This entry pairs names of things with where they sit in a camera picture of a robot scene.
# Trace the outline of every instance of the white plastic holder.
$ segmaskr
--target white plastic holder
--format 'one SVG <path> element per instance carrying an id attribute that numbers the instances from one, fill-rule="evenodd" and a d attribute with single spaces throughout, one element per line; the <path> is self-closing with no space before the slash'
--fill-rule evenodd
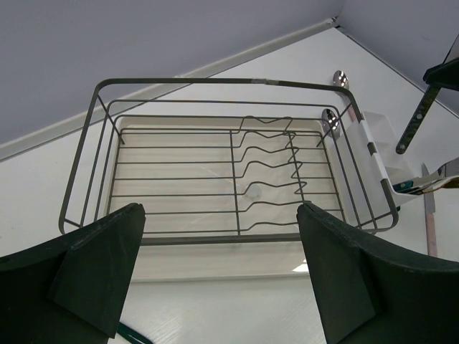
<path id="1" fill-rule="evenodd" d="M 332 166 L 344 165 L 344 173 L 335 174 L 347 222 L 369 231 L 385 231 L 390 227 L 378 224 L 374 229 L 374 225 L 378 218 L 393 213 L 390 201 L 400 206 L 417 197 L 398 193 L 392 185 L 414 175 L 404 158 L 395 156 L 394 147 L 392 150 L 395 135 L 385 116 L 362 113 L 362 117 L 360 122 L 356 120 L 345 129 L 336 145 L 331 139 L 326 143 Z"/>

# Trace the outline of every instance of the wall molding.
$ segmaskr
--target wall molding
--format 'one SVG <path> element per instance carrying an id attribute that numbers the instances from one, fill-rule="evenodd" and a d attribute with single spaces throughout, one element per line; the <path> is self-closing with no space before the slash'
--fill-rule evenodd
<path id="1" fill-rule="evenodd" d="M 336 23 L 334 19 L 327 19 L 321 23 L 313 25 L 312 27 L 293 32 L 291 34 L 245 50 L 244 52 L 240 52 L 239 54 L 232 55 L 226 59 L 221 59 L 220 61 L 208 64 L 207 66 L 198 68 L 197 70 L 186 73 L 185 75 L 177 75 L 176 77 L 211 77 L 224 72 L 225 70 L 229 70 L 233 67 L 274 52 L 275 50 L 284 48 L 290 44 L 296 43 L 302 39 L 308 38 L 314 34 L 318 34 L 335 26 Z M 186 87 L 187 85 L 188 84 L 153 85 L 150 87 L 145 87 L 129 95 L 120 97 L 120 99 L 154 99 L 179 90 L 183 87 Z M 110 114 L 119 115 L 139 105 L 141 105 L 141 103 L 132 106 L 132 103 L 118 102 L 112 106 L 110 109 Z M 96 107 L 93 112 L 93 120 L 91 124 L 101 121 L 104 114 L 105 112 L 102 109 L 102 106 Z M 40 129 L 28 135 L 17 138 L 16 140 L 12 140 L 0 145 L 0 162 L 81 130 L 86 115 L 86 111 L 79 113 L 78 115 L 72 116 L 71 118 L 62 120 L 46 128 Z"/>

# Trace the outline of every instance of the knife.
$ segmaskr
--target knife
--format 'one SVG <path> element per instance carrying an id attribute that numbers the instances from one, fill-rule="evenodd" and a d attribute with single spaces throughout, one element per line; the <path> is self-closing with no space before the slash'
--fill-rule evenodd
<path id="1" fill-rule="evenodd" d="M 421 165 L 422 176 L 429 176 L 427 166 Z M 433 192 L 424 193 L 425 210 L 425 233 L 427 236 L 427 253 L 432 257 L 437 257 L 437 238 L 435 236 L 435 199 Z"/>

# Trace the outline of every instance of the metal wire dish rack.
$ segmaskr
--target metal wire dish rack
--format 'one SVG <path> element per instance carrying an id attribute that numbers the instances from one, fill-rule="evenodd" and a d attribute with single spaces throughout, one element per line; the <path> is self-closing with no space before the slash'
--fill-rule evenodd
<path id="1" fill-rule="evenodd" d="M 161 99 L 105 103 L 100 94 L 157 84 L 187 87 Z M 91 126 L 97 102 L 104 115 Z M 143 246 L 297 242 L 296 209 L 306 201 L 365 231 L 398 221 L 393 188 L 348 90 L 264 79 L 113 79 L 93 93 L 59 228 L 136 202 L 146 209 Z"/>

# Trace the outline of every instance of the wire frame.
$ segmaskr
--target wire frame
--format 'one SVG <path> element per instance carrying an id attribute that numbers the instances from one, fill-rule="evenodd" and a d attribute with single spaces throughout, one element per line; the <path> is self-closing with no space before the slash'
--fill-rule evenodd
<path id="1" fill-rule="evenodd" d="M 342 110 L 332 104 L 315 104 L 307 102 L 259 102 L 246 100 L 122 100 L 115 99 L 107 105 L 102 101 L 100 91 L 108 85 L 134 85 L 134 84 L 225 84 L 225 85 L 269 85 L 271 87 L 294 87 L 295 89 L 319 90 L 339 92 L 349 99 L 349 104 Z M 81 163 L 82 151 L 87 139 L 96 102 L 99 102 L 105 116 L 102 120 L 97 145 L 90 145 L 94 151 L 94 160 L 87 178 L 87 187 L 84 203 L 80 212 L 79 220 L 68 219 L 70 198 L 75 192 L 75 177 Z M 171 103 L 171 104 L 210 104 L 210 105 L 264 105 L 281 107 L 304 107 L 304 108 L 329 108 L 336 113 L 341 124 L 347 149 L 349 150 L 354 170 L 345 171 L 342 153 L 336 150 L 338 166 L 332 166 L 327 145 L 327 137 L 336 144 L 337 135 L 331 128 L 325 133 L 321 130 L 310 130 L 309 125 L 319 123 L 321 118 L 264 118 L 246 115 L 237 116 L 214 116 L 212 120 L 205 116 L 180 116 L 180 115 L 125 115 L 110 114 L 110 109 L 116 104 L 132 104 L 131 108 L 139 104 L 148 103 Z M 301 82 L 287 82 L 279 80 L 261 79 L 114 79 L 101 82 L 94 91 L 93 98 L 87 113 L 85 124 L 82 129 L 74 163 L 70 172 L 69 182 L 62 204 L 59 219 L 61 233 L 65 233 L 65 223 L 74 227 L 81 227 L 88 221 L 96 221 L 100 217 L 115 211 L 123 204 L 130 202 L 145 203 L 153 200 L 154 206 L 146 209 L 147 221 L 155 221 L 154 230 L 147 229 L 143 238 L 143 245 L 171 245 L 171 244 L 211 244 L 232 242 L 290 242 L 300 239 L 298 227 L 294 215 L 288 215 L 290 221 L 277 221 L 274 216 L 279 211 L 295 211 L 298 205 L 310 201 L 311 198 L 326 196 L 333 200 L 335 206 L 325 208 L 336 217 L 346 221 L 343 204 L 341 203 L 339 187 L 333 170 L 338 169 L 343 173 L 345 185 L 341 186 L 350 196 L 351 204 L 356 217 L 356 225 L 360 229 L 372 225 L 370 231 L 384 231 L 392 228 L 398 221 L 396 206 L 389 192 L 389 182 L 381 181 L 382 190 L 389 206 L 389 212 L 375 216 L 372 205 L 369 202 L 366 187 L 362 181 L 356 159 L 352 153 L 347 137 L 343 116 L 352 107 L 357 120 L 362 120 L 361 113 L 353 95 L 342 87 L 307 84 Z M 193 119 L 197 123 L 209 121 L 216 123 L 211 125 L 172 125 L 162 127 L 148 127 L 145 125 L 128 126 L 122 128 L 123 120 L 138 120 L 140 123 L 151 121 L 157 123 L 175 123 L 178 119 L 189 122 Z M 132 159 L 136 152 L 138 158 Z M 271 163 L 272 158 L 277 158 L 276 163 Z M 152 173 L 138 175 L 120 174 L 123 168 L 136 169 L 145 167 Z M 190 173 L 196 172 L 198 167 L 206 166 L 210 173 L 205 175 Z M 215 173 L 212 166 L 224 166 L 223 172 Z M 304 166 L 319 166 L 317 174 L 303 176 Z M 239 185 L 246 176 L 253 171 L 258 171 L 259 178 L 250 179 L 246 185 Z M 353 194 L 347 178 L 347 173 L 356 173 L 359 179 L 360 192 L 363 193 L 370 219 L 360 219 L 356 209 Z M 317 182 L 325 182 L 324 190 L 315 188 L 308 190 L 308 185 Z M 154 188 L 145 187 L 154 182 Z M 119 192 L 123 190 L 122 184 L 135 185 L 141 183 L 142 188 L 134 186 L 134 190 L 141 192 Z M 183 192 L 176 192 L 177 185 L 186 185 Z M 265 200 L 260 193 L 267 190 L 266 194 L 274 195 Z M 199 204 L 209 204 L 209 207 L 199 208 Z M 215 208 L 216 204 L 222 204 L 223 208 Z M 93 214 L 88 209 L 95 208 Z M 271 219 L 257 214 L 252 216 L 257 207 L 266 207 L 265 211 L 256 213 L 273 213 Z M 379 228 L 377 221 L 392 215 L 392 225 Z M 175 227 L 174 221 L 184 218 L 184 223 L 190 223 L 196 216 L 207 216 L 215 219 L 215 225 L 200 223 L 188 226 Z M 162 229 L 166 224 L 173 230 Z"/>

